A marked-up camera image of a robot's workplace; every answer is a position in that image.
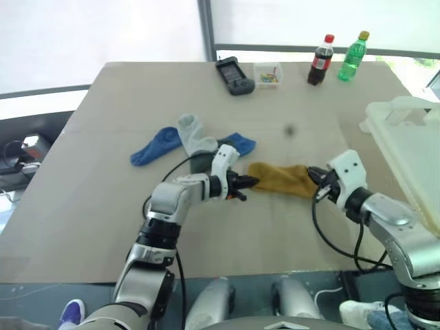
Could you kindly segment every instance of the person's foot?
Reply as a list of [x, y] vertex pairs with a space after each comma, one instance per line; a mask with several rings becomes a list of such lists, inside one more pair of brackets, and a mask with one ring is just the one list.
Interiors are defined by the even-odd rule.
[[68, 330], [79, 325], [85, 317], [85, 306], [82, 300], [73, 299], [64, 307], [58, 330]]
[[[384, 311], [384, 303], [381, 301], [376, 302], [357, 302], [354, 300], [344, 301], [339, 305], [339, 312], [341, 314], [342, 323], [350, 327], [369, 330], [369, 326], [366, 318], [372, 311]], [[388, 310], [390, 313], [400, 311], [396, 306], [389, 305]]]

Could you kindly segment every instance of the blue sock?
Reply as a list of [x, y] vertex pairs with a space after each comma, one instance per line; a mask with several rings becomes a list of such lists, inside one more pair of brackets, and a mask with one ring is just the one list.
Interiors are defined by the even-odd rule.
[[219, 145], [221, 144], [229, 144], [233, 146], [240, 153], [240, 157], [243, 157], [254, 150], [256, 142], [247, 139], [238, 133], [234, 133], [219, 140]]
[[165, 127], [155, 135], [145, 148], [130, 156], [134, 166], [146, 165], [182, 145], [175, 127]]

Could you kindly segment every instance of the white plastic crate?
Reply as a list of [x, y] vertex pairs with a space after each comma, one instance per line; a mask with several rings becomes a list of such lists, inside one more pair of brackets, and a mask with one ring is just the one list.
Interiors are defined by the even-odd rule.
[[421, 222], [440, 237], [440, 103], [399, 96], [369, 104], [366, 116], [361, 130], [373, 135]]

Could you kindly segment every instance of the plastic bottle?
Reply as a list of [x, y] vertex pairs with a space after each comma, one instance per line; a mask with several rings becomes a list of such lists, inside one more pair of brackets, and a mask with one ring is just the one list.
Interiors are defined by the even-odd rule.
[[311, 64], [309, 77], [307, 82], [316, 86], [322, 83], [325, 77], [325, 72], [330, 66], [331, 57], [333, 56], [333, 47], [331, 46], [335, 36], [328, 34], [325, 36], [324, 43], [316, 48], [315, 58]]
[[344, 63], [339, 69], [338, 78], [340, 80], [350, 81], [353, 79], [360, 62], [366, 53], [366, 41], [369, 36], [370, 32], [360, 32], [357, 41], [349, 47]]

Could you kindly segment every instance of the red bottle cap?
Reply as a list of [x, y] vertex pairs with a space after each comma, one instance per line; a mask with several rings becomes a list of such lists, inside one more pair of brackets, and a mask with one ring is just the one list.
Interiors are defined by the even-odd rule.
[[335, 39], [335, 36], [334, 36], [334, 35], [332, 35], [332, 34], [328, 34], [328, 35], [325, 36], [324, 41], [325, 41], [326, 43], [332, 43], [334, 39]]

